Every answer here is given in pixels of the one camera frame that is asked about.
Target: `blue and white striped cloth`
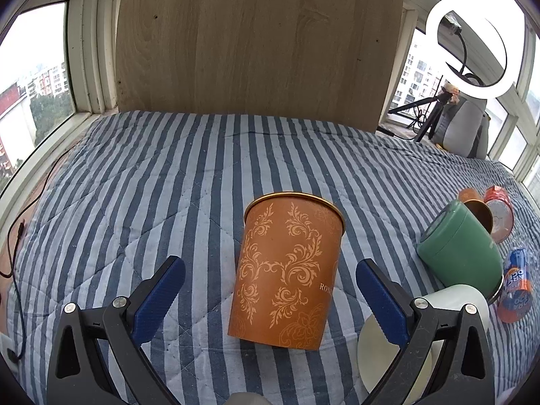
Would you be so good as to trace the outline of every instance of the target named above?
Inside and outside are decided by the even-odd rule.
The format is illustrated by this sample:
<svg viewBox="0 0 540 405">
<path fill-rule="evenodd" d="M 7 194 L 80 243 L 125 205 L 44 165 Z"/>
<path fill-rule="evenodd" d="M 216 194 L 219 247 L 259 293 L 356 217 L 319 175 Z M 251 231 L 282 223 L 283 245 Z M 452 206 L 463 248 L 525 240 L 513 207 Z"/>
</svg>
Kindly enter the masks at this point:
<svg viewBox="0 0 540 405">
<path fill-rule="evenodd" d="M 505 187 L 514 232 L 501 245 L 538 256 L 540 225 L 502 165 L 319 121 L 246 115 L 131 112 L 101 118 L 47 187 L 19 253 L 28 329 L 20 382 L 45 402 L 51 343 L 64 304 L 91 308 L 129 295 L 169 254 L 187 277 L 154 340 L 143 346 L 186 405 L 223 403 L 233 392 L 274 405 L 359 404 L 356 342 L 371 313 L 356 263 L 374 258 L 414 296 L 442 288 L 415 253 L 420 235 L 458 190 Z M 346 219 L 320 351 L 272 348 L 229 337 L 228 318 L 243 213 L 253 198 L 298 190 L 335 203 Z M 537 262 L 533 266 L 538 283 Z M 540 341 L 538 291 L 528 316 L 502 324 L 490 308 L 496 392 L 526 374 Z M 21 325 L 13 290 L 9 329 Z M 112 377 L 126 391 L 112 354 Z"/>
</svg>

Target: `white bucket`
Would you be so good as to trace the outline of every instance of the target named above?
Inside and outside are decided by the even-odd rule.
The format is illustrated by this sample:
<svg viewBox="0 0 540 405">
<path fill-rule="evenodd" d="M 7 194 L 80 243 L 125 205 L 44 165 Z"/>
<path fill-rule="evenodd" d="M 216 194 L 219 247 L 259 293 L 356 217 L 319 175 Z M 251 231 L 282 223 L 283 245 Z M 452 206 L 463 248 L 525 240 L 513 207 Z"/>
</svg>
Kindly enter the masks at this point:
<svg viewBox="0 0 540 405">
<path fill-rule="evenodd" d="M 489 327 L 488 303 L 480 291 L 468 285 L 454 285 L 441 289 L 433 294 L 428 294 L 422 298 L 438 309 L 449 309 L 460 311 L 464 304 L 474 304 L 478 309 L 484 330 Z M 426 358 L 424 366 L 412 386 L 404 405 L 416 402 L 422 396 L 428 384 L 434 366 L 437 363 L 443 341 L 436 341 L 431 345 L 431 351 Z M 400 348 L 387 341 L 381 330 L 379 323 L 373 315 L 365 321 L 360 336 L 358 337 L 358 371 L 362 382 L 370 393 L 378 384 L 382 375 L 398 354 Z"/>
</svg>

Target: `wooden board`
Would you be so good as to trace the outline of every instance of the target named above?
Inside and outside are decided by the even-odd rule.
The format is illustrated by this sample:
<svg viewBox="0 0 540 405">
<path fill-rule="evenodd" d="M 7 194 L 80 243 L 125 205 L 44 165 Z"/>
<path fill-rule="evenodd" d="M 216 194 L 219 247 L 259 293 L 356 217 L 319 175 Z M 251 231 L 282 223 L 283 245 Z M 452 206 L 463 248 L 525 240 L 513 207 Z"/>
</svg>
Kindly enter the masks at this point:
<svg viewBox="0 0 540 405">
<path fill-rule="evenodd" d="M 374 131 L 403 0 L 121 0 L 120 111 L 249 113 Z"/>
</svg>

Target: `silver bolt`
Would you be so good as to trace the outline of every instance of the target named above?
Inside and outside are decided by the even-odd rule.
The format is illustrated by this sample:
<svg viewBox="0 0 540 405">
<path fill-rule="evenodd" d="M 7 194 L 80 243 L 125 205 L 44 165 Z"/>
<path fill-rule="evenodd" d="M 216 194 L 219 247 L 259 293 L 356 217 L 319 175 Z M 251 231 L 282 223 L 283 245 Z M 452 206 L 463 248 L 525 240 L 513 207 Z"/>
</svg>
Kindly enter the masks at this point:
<svg viewBox="0 0 540 405">
<path fill-rule="evenodd" d="M 75 310 L 76 307 L 77 305 L 75 303 L 68 303 L 64 306 L 64 312 L 70 314 Z"/>
<path fill-rule="evenodd" d="M 115 308 L 123 308 L 126 305 L 127 302 L 128 302 L 128 299 L 126 299 L 126 297 L 116 297 L 112 301 L 112 305 Z"/>
<path fill-rule="evenodd" d="M 414 305 L 419 309 L 426 309 L 429 303 L 425 299 L 414 299 Z"/>
<path fill-rule="evenodd" d="M 474 315 L 476 313 L 476 306 L 474 304 L 467 304 L 465 310 L 471 315 Z"/>
</svg>

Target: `green cup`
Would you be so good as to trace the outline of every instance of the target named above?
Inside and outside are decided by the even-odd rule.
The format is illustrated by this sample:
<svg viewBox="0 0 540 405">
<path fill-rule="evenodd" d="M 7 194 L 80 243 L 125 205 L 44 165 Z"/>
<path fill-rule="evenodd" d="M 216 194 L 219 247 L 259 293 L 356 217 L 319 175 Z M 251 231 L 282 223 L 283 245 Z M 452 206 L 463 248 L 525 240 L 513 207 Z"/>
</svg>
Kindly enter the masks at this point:
<svg viewBox="0 0 540 405">
<path fill-rule="evenodd" d="M 458 200 L 438 214 L 416 252 L 445 286 L 470 285 L 490 299 L 501 285 L 503 260 L 495 242 Z"/>
</svg>

